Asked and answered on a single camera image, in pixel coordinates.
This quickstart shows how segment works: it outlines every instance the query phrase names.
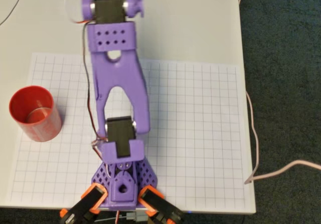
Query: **white table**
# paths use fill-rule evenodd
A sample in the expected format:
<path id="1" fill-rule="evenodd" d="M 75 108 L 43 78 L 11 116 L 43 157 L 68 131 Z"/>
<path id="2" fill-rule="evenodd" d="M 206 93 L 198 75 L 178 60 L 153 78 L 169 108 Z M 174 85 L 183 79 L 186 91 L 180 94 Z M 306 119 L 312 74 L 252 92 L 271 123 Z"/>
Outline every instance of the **white table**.
<path id="1" fill-rule="evenodd" d="M 0 0 L 1 20 L 15 1 Z M 245 87 L 238 0 L 144 0 L 144 7 L 145 17 L 135 18 L 141 58 L 236 64 Z M 81 26 L 66 19 L 63 0 L 20 0 L 0 26 L 0 206 L 6 205 L 18 130 L 8 104 L 26 85 L 32 52 L 81 53 Z M 249 143 L 245 94 L 243 102 Z"/>

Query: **gray carpet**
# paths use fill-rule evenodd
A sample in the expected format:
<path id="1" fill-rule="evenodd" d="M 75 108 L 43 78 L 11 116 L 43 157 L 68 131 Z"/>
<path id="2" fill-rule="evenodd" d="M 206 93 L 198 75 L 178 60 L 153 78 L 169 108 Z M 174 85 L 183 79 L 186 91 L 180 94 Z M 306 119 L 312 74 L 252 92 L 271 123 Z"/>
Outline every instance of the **gray carpet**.
<path id="1" fill-rule="evenodd" d="M 321 0 L 242 0 L 246 85 L 260 139 L 257 174 L 295 159 L 321 163 L 320 21 Z M 320 184 L 321 172 L 303 166 L 257 181 L 257 213 L 244 224 L 321 223 Z M 241 224 L 242 218 L 189 214 L 185 223 Z M 0 209 L 0 223 L 58 220 L 55 210 Z"/>

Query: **black clamp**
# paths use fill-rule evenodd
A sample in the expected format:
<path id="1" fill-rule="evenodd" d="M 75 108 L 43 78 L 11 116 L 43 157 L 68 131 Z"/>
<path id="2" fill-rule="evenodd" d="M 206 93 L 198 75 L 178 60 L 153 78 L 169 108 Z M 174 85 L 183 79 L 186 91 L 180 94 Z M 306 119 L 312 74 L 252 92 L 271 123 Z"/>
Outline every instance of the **black clamp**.
<path id="1" fill-rule="evenodd" d="M 93 183 L 81 196 L 81 200 L 70 210 L 60 211 L 59 224 L 90 224 L 98 217 L 99 205 L 107 197 L 108 193 L 104 186 Z"/>

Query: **white grid paper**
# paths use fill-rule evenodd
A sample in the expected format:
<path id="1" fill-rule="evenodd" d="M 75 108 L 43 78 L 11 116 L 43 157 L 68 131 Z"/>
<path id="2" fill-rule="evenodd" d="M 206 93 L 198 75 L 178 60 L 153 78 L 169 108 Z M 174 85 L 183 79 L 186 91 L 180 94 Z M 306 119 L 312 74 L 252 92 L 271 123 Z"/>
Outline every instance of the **white grid paper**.
<path id="1" fill-rule="evenodd" d="M 92 71 L 87 57 L 90 78 Z M 145 155 L 166 199 L 185 211 L 253 212 L 244 120 L 235 66 L 141 60 L 151 131 Z M 8 205 L 71 207 L 89 187 L 100 160 L 86 107 L 87 80 L 80 55 L 35 53 L 29 83 L 47 88 L 63 117 L 53 140 L 37 143 L 20 131 Z M 91 106 L 97 125 L 94 89 Z M 132 114 L 114 88 L 106 117 Z"/>

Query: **plastic cup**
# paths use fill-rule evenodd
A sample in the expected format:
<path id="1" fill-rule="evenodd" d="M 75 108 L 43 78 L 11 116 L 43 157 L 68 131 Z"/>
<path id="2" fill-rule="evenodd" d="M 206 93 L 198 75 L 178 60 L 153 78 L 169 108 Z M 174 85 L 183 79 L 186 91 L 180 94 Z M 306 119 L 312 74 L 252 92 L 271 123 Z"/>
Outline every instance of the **plastic cup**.
<path id="1" fill-rule="evenodd" d="M 11 98 L 9 111 L 27 136 L 45 142 L 59 134 L 61 118 L 50 92 L 40 86 L 27 86 Z"/>

